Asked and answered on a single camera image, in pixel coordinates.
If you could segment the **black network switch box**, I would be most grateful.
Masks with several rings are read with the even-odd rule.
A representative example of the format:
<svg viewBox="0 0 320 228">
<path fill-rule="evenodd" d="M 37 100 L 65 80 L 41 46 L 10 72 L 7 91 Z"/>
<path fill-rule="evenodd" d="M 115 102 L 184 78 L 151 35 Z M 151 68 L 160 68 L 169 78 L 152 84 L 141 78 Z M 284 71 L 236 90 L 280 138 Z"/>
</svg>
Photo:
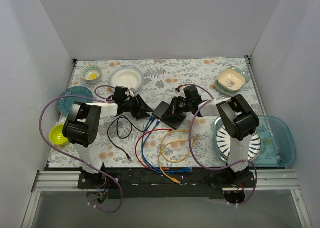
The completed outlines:
<svg viewBox="0 0 320 228">
<path fill-rule="evenodd" d="M 177 130 L 186 119 L 187 115 L 185 113 L 178 113 L 173 115 L 172 108 L 173 106 L 166 103 L 165 101 L 162 101 L 156 107 L 152 114 L 174 130 Z"/>
</svg>

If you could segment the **yellow ethernet cable end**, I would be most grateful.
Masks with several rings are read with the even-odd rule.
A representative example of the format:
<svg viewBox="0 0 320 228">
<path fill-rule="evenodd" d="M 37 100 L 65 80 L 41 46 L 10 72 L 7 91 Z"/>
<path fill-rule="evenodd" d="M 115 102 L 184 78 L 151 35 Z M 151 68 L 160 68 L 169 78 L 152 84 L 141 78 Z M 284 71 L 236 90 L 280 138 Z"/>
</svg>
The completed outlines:
<svg viewBox="0 0 320 228">
<path fill-rule="evenodd" d="M 184 160 L 186 160 L 189 155 L 191 154 L 191 151 L 189 148 L 187 148 L 187 142 L 188 140 L 172 140 L 168 143 L 164 143 L 164 140 L 161 142 L 160 146 L 160 154 L 162 157 L 171 163 L 180 163 Z M 179 152 L 178 155 L 174 155 L 173 152 L 176 150 L 180 150 L 180 147 L 182 148 L 182 151 Z"/>
</svg>

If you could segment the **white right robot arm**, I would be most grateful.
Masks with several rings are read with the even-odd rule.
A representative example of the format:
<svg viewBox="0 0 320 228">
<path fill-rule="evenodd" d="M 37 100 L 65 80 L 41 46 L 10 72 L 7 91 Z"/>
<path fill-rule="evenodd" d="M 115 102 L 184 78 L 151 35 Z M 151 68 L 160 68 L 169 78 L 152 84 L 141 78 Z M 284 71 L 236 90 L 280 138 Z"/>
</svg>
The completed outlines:
<svg viewBox="0 0 320 228">
<path fill-rule="evenodd" d="M 195 85 L 178 88 L 179 95 L 172 98 L 163 113 L 164 119 L 178 119 L 191 112 L 194 117 L 220 116 L 226 132 L 230 137 L 230 157 L 227 165 L 220 168 L 204 166 L 195 156 L 193 146 L 189 143 L 191 155 L 202 167 L 218 173 L 218 181 L 237 187 L 249 177 L 249 146 L 260 121 L 245 98 L 239 94 L 225 100 L 203 100 Z"/>
</svg>

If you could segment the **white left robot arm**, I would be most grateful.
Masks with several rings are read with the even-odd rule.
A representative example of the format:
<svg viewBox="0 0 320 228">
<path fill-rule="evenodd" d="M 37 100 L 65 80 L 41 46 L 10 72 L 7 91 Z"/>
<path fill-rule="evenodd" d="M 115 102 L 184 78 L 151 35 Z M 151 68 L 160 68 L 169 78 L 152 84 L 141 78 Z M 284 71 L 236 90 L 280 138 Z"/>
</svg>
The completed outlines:
<svg viewBox="0 0 320 228">
<path fill-rule="evenodd" d="M 81 103 L 74 102 L 63 126 L 63 136 L 74 144 L 82 166 L 81 173 L 95 187 L 106 184 L 106 175 L 99 170 L 104 163 L 99 152 L 92 147 L 97 138 L 101 116 L 115 117 L 129 112 L 136 119 L 147 118 L 153 109 L 140 95 L 135 95 L 132 89 L 116 86 L 111 97 L 113 102 Z"/>
</svg>

